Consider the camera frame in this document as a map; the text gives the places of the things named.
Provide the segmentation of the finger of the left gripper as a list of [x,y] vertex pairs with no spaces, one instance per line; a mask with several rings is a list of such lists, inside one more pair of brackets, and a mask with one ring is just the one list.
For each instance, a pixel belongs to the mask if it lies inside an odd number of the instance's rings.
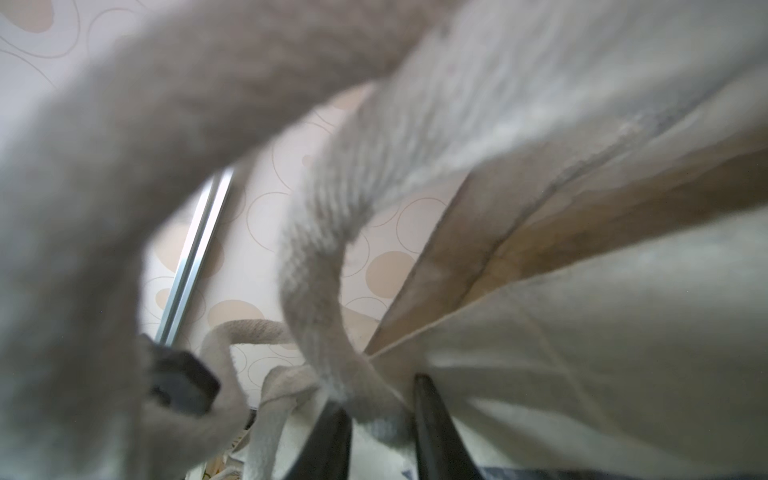
[[200,417],[212,408],[221,383],[191,352],[140,336],[149,375],[148,396],[159,405],[185,415]]

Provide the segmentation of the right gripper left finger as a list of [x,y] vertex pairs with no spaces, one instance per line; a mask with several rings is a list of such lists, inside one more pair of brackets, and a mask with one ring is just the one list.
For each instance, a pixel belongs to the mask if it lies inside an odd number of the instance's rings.
[[327,402],[284,480],[347,480],[353,425],[345,410]]

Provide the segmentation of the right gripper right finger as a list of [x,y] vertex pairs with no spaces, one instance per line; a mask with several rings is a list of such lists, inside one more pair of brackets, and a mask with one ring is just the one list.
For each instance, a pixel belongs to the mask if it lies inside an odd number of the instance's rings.
[[419,479],[483,479],[434,382],[425,374],[415,376],[414,415]]

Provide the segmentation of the white canvas grocery bag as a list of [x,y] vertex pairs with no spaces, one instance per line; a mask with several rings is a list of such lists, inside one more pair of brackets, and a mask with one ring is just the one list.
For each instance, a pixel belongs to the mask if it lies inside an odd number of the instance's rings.
[[[144,250],[216,172],[372,92],[290,195],[281,321],[214,327],[209,411],[153,393]],[[763,1],[178,1],[1,149],[1,475],[247,479],[353,424],[416,461],[414,379],[472,471],[767,471]]]

